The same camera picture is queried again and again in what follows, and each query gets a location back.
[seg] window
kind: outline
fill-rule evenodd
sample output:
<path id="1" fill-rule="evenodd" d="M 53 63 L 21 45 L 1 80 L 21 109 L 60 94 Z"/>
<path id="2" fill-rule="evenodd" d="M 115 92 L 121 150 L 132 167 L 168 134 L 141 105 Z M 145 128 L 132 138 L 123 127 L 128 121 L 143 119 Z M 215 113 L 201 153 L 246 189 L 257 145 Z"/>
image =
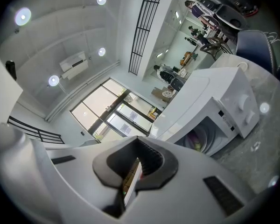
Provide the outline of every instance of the window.
<path id="1" fill-rule="evenodd" d="M 104 83 L 103 86 L 117 96 L 121 96 L 126 91 L 125 87 L 111 79 Z"/>
<path id="2" fill-rule="evenodd" d="M 108 142 L 127 136 L 148 136 L 156 107 L 112 79 L 101 84 L 71 112 L 88 132 Z"/>
<path id="3" fill-rule="evenodd" d="M 72 114 L 86 130 L 88 130 L 98 119 L 83 103 L 79 104 L 72 111 Z"/>
<path id="4" fill-rule="evenodd" d="M 88 96 L 83 103 L 87 105 L 96 115 L 100 116 L 104 113 L 117 97 L 100 86 L 90 96 Z"/>
<path id="5" fill-rule="evenodd" d="M 102 123 L 100 127 L 94 132 L 93 136 L 101 142 L 109 142 L 122 139 L 122 136 L 112 130 L 105 123 Z"/>

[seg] ceiling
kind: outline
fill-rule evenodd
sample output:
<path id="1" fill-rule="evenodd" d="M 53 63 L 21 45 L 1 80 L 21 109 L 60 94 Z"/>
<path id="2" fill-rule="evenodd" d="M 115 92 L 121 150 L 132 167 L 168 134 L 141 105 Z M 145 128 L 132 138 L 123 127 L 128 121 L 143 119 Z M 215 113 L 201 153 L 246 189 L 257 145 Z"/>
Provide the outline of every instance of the ceiling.
<path id="1" fill-rule="evenodd" d="M 169 49 L 177 31 L 181 28 L 188 9 L 184 5 L 185 0 L 172 0 L 170 7 L 167 11 L 165 20 L 161 27 L 159 36 L 154 46 L 154 50 L 150 57 L 146 74 L 150 74 L 153 71 L 154 65 L 159 65 L 165 55 L 165 51 Z"/>
<path id="2" fill-rule="evenodd" d="M 31 11 L 24 26 L 14 22 L 22 7 Z M 71 80 L 61 80 L 67 93 L 117 61 L 116 43 L 120 0 L 14 0 L 0 23 L 0 59 L 15 62 L 17 83 L 23 96 L 48 114 L 65 97 L 60 87 L 47 87 L 52 75 L 61 76 L 59 65 L 67 57 L 84 51 L 89 68 Z M 101 57 L 98 50 L 104 47 Z"/>

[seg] air conditioner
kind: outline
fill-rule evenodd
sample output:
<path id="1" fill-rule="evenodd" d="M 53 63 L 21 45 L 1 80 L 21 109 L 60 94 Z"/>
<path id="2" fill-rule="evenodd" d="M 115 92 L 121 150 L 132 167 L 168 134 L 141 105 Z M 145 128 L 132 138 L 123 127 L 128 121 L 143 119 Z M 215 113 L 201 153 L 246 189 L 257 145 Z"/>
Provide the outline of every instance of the air conditioner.
<path id="1" fill-rule="evenodd" d="M 88 60 L 86 59 L 85 53 L 82 51 L 60 62 L 60 66 L 64 71 L 61 75 L 62 78 L 68 78 L 70 80 L 88 68 Z"/>

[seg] light fixture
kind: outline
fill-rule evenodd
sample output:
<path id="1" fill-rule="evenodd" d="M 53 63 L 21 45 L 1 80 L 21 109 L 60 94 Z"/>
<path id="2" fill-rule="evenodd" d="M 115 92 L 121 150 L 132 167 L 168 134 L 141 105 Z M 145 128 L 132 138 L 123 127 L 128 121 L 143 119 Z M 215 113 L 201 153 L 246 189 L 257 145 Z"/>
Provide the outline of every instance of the light fixture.
<path id="1" fill-rule="evenodd" d="M 31 11 L 27 7 L 21 8 L 14 17 L 14 22 L 19 25 L 25 25 L 31 18 Z"/>
<path id="2" fill-rule="evenodd" d="M 106 53 L 106 49 L 103 48 L 103 47 L 98 50 L 98 55 L 99 56 L 103 56 L 105 53 Z"/>
<path id="3" fill-rule="evenodd" d="M 259 110 L 262 113 L 267 113 L 270 110 L 270 105 L 264 102 L 260 105 Z"/>
<path id="4" fill-rule="evenodd" d="M 97 0 L 97 3 L 99 5 L 104 5 L 107 2 L 107 0 Z"/>
<path id="5" fill-rule="evenodd" d="M 59 77 L 58 76 L 51 76 L 49 78 L 49 85 L 50 86 L 56 86 L 59 83 Z"/>

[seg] desk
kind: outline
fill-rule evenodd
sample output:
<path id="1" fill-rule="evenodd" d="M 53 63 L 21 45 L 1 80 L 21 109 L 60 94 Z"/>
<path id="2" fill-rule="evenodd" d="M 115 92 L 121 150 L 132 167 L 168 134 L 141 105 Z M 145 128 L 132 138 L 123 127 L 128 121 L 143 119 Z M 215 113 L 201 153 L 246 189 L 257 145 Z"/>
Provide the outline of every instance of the desk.
<path id="1" fill-rule="evenodd" d="M 260 113 L 259 123 L 245 138 L 237 136 L 212 158 L 246 181 L 256 193 L 280 174 L 280 82 L 265 69 L 239 56 L 222 54 L 211 68 L 236 67 L 246 62 L 245 74 L 258 105 L 270 105 Z"/>

